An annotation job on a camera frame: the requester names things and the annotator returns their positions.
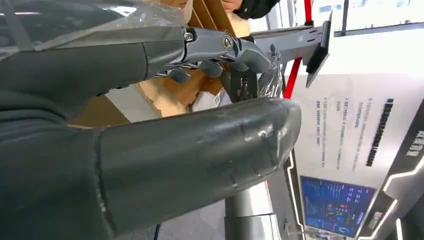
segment person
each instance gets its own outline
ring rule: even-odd
[[[242,19],[260,19],[268,14],[280,0],[222,0],[227,12]]]

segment plastic wrap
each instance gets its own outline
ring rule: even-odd
[[[272,56],[271,64],[272,67],[267,71],[262,73],[258,80],[257,88],[257,97],[280,97],[283,90],[283,75],[282,75],[282,65],[281,65],[281,53],[274,46],[270,47]]]
[[[0,1],[0,60],[94,32],[184,26],[183,10],[143,0]]]

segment metal screw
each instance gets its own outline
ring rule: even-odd
[[[224,44],[224,48],[226,50],[231,50],[233,48],[233,39],[230,35],[224,35],[222,38],[222,43]]]
[[[191,32],[186,32],[186,33],[184,33],[184,40],[186,41],[186,42],[191,42],[191,41],[193,41],[195,39],[195,36],[193,35],[193,33],[191,33]]]

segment black cable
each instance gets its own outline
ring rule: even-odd
[[[154,230],[154,238],[153,240],[158,240],[158,236],[159,236],[159,230],[161,229],[161,224],[157,224],[156,225],[156,230]]]

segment floor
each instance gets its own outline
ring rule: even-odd
[[[273,175],[268,180],[268,186],[280,234],[283,237],[285,222],[289,225],[295,224],[285,173],[281,171]],[[224,217],[225,202],[222,200],[164,222],[158,240],[225,240]],[[153,240],[155,227],[122,236],[118,240]]]
[[[225,240],[224,216],[225,203],[222,200],[164,222],[158,240]],[[153,240],[155,228],[128,234],[118,240]]]

